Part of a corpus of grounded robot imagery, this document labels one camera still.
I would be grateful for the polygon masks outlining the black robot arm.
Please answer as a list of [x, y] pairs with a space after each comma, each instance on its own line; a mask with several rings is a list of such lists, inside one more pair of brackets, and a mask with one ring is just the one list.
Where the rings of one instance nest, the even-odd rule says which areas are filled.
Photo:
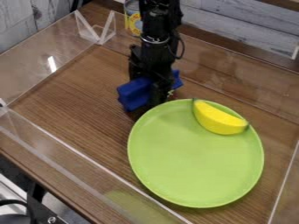
[[172, 64], [184, 55], [177, 53], [179, 46], [184, 46], [177, 27], [183, 23], [180, 0], [139, 0], [143, 29], [141, 45], [131, 45], [128, 72], [129, 80], [145, 77], [149, 86], [151, 107], [164, 103], [172, 91]]

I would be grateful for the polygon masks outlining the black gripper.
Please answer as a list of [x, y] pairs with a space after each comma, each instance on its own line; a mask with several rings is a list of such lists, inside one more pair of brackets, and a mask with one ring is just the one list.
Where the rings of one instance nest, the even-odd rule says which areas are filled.
[[159, 39], [141, 36], [141, 45], [131, 45], [128, 59], [129, 80], [151, 78], [149, 106], [164, 103], [173, 90], [172, 64], [183, 57], [177, 54], [179, 45], [184, 45], [180, 36]]

